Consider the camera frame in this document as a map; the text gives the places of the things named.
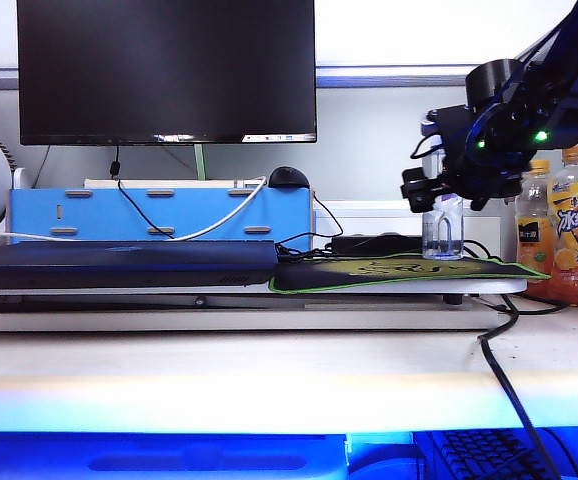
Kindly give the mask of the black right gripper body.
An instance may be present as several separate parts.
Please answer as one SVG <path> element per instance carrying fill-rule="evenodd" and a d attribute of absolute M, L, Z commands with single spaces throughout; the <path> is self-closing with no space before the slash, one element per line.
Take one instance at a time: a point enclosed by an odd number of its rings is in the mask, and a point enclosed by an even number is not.
<path fill-rule="evenodd" d="M 428 112 L 444 151 L 440 171 L 433 179 L 436 193 L 455 193 L 471 201 L 520 194 L 525 154 L 502 149 L 491 132 L 503 112 L 501 103 L 480 111 L 455 105 Z"/>

